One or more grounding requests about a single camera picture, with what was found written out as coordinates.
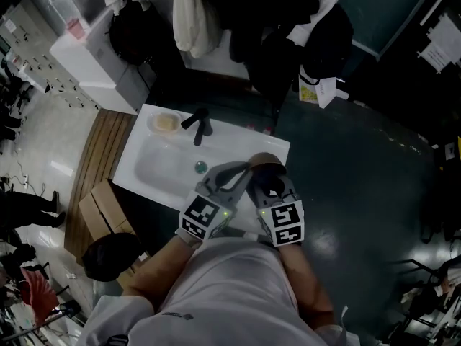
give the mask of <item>chair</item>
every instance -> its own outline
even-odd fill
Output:
[[[438,270],[433,270],[429,267],[427,267],[426,265],[423,265],[421,264],[420,262],[417,262],[416,260],[414,259],[408,259],[408,260],[398,260],[397,262],[392,262],[392,264],[406,264],[406,263],[412,263],[412,264],[415,264],[417,266],[417,268],[414,268],[414,269],[411,269],[411,270],[405,270],[403,272],[400,272],[399,274],[408,274],[408,273],[412,273],[412,272],[416,272],[417,270],[425,270],[427,271],[431,276],[429,277],[428,279],[428,283],[431,283],[431,285],[433,284],[434,287],[437,286],[437,285],[441,285],[442,284],[442,281],[444,279],[444,276],[445,275],[442,275],[440,272],[441,272],[441,269],[442,267],[444,267],[448,262],[451,262],[452,260],[448,260],[447,262],[445,262]],[[431,279],[432,277],[436,277],[437,278],[437,281],[436,282],[431,282]],[[414,285],[414,287],[426,287],[427,284],[424,284],[424,283],[416,283]]]
[[[390,342],[391,346],[427,346],[429,340],[416,336],[411,333],[402,333],[399,334],[399,337],[396,337]]]
[[[6,62],[5,59],[1,60],[1,65],[0,67],[5,70],[5,74],[9,79],[9,86],[8,90],[12,93],[12,96],[14,99],[16,99],[17,96],[19,96],[19,101],[16,104],[16,107],[18,108],[18,113],[19,115],[22,114],[21,112],[21,106],[24,101],[29,102],[30,98],[27,96],[27,92],[33,88],[32,85],[29,85],[24,91],[21,92],[21,87],[22,87],[22,80],[19,77],[16,77],[13,75],[13,73],[9,70],[8,68],[8,63]]]

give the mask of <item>sink drain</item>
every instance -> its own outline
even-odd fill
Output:
[[[204,161],[198,161],[195,163],[195,171],[198,174],[204,174],[208,170],[208,165]]]

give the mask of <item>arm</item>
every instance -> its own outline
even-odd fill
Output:
[[[312,329],[335,324],[333,305],[298,245],[280,246],[280,257],[295,292],[301,319]]]
[[[178,236],[173,237],[135,273],[123,296],[142,296],[156,311],[192,254],[193,248]]]

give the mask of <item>soap dish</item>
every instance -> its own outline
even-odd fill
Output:
[[[167,117],[170,118],[170,120],[173,120],[174,128],[172,128],[171,130],[162,128],[162,124],[160,124],[161,123],[160,117],[162,115],[166,115]],[[181,121],[182,121],[181,115],[178,112],[175,112],[174,110],[169,110],[169,109],[162,109],[148,116],[147,126],[152,132],[160,133],[162,135],[168,135],[168,134],[176,133],[181,128]]]

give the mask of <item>cabinet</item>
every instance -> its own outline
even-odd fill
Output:
[[[50,54],[58,39],[31,0],[22,0],[4,15],[0,35],[12,50],[50,86],[51,94],[74,107],[99,107],[77,80]]]

